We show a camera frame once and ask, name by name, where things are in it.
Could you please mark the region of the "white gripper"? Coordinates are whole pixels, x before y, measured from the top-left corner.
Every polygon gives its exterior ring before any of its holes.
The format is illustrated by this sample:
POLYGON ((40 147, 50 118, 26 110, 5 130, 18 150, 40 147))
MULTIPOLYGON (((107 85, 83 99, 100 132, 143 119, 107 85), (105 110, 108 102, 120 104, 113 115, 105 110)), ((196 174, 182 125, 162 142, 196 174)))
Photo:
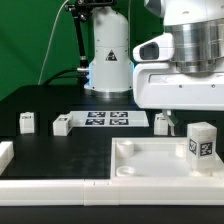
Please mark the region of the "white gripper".
POLYGON ((164 33, 133 49, 133 96, 143 109, 162 109, 175 135, 171 110, 224 111, 224 58, 216 60, 213 72, 185 74, 170 59, 174 38, 164 33))

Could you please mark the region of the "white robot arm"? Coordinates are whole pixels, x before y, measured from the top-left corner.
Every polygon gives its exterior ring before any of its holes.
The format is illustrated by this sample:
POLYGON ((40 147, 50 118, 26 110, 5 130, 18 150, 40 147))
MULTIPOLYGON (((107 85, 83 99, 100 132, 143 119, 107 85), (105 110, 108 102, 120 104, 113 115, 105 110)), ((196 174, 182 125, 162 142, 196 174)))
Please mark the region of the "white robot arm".
POLYGON ((164 33, 133 49, 136 104, 224 111, 224 0, 166 0, 164 33))

